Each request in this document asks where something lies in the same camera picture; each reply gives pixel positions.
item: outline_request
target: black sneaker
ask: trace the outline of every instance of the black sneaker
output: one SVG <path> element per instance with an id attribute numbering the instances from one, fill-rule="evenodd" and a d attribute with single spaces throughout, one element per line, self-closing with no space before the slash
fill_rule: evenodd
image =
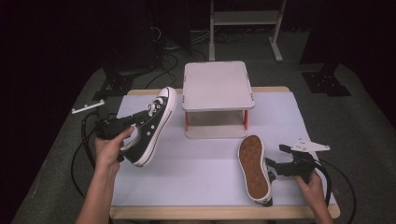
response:
<path id="1" fill-rule="evenodd" d="M 137 137 L 121 148 L 122 155 L 135 166 L 150 163 L 161 131 L 175 113 L 177 93 L 171 87 L 166 87 L 158 93 L 157 98 L 148 105 L 150 119 L 136 123 Z"/>
<path id="2" fill-rule="evenodd" d="M 257 204 L 271 206 L 271 182 L 264 160 L 262 140 L 257 135 L 246 137 L 239 147 L 238 158 L 250 199 Z"/>

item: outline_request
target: dark background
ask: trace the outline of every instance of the dark background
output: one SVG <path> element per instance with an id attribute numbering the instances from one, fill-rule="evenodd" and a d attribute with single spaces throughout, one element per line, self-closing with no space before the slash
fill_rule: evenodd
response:
<path id="1" fill-rule="evenodd" d="M 146 23 L 186 43 L 188 29 L 208 29 L 209 1 L 8 0 L 0 4 L 2 133 L 6 134 L 0 149 L 0 222 L 8 223 L 92 73 L 120 54 L 134 62 L 145 55 L 139 64 L 150 62 L 155 49 L 142 37 L 148 34 Z M 257 6 L 278 8 L 278 2 L 216 1 L 216 8 L 224 10 L 260 9 Z M 324 63 L 334 50 L 342 52 L 337 54 L 339 61 L 358 74 L 394 126 L 395 9 L 386 0 L 294 0 L 288 2 L 282 23 L 283 31 L 311 31 L 301 63 Z"/>

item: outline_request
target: brown rubber sole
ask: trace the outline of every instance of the brown rubber sole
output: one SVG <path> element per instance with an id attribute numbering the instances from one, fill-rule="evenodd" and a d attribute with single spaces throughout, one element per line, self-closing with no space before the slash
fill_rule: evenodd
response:
<path id="1" fill-rule="evenodd" d="M 239 148 L 239 161 L 245 174 L 247 193 L 254 200 L 268 194 L 268 182 L 262 169 L 263 146 L 257 135 L 246 137 Z"/>

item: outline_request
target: forearm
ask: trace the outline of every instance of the forearm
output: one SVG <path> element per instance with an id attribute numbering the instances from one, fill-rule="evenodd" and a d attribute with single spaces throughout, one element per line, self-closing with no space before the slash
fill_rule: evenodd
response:
<path id="1" fill-rule="evenodd" d="M 112 168 L 95 170 L 76 223 L 107 224 L 116 173 Z"/>
<path id="2" fill-rule="evenodd" d="M 325 203 L 316 206 L 311 206 L 317 224 L 333 224 L 329 209 Z"/>

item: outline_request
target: human hand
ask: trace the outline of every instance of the human hand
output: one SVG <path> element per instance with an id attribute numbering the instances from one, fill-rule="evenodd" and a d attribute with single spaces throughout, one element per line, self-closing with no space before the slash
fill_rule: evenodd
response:
<path id="1" fill-rule="evenodd" d="M 300 187 L 300 190 L 309 206 L 317 207 L 318 205 L 325 203 L 322 181 L 315 170 L 309 175 L 308 184 L 306 184 L 304 180 L 298 175 L 295 176 L 294 179 L 297 182 L 297 185 Z"/>
<path id="2" fill-rule="evenodd" d="M 309 175 L 308 184 L 298 175 L 294 179 L 311 207 L 316 222 L 318 224 L 333 224 L 329 209 L 324 201 L 322 181 L 317 172 L 315 170 L 312 171 Z"/>
<path id="3" fill-rule="evenodd" d="M 130 127 L 111 140 L 95 139 L 96 168 L 113 168 L 115 172 L 120 169 L 117 157 L 120 154 L 123 140 L 131 135 L 134 127 Z"/>

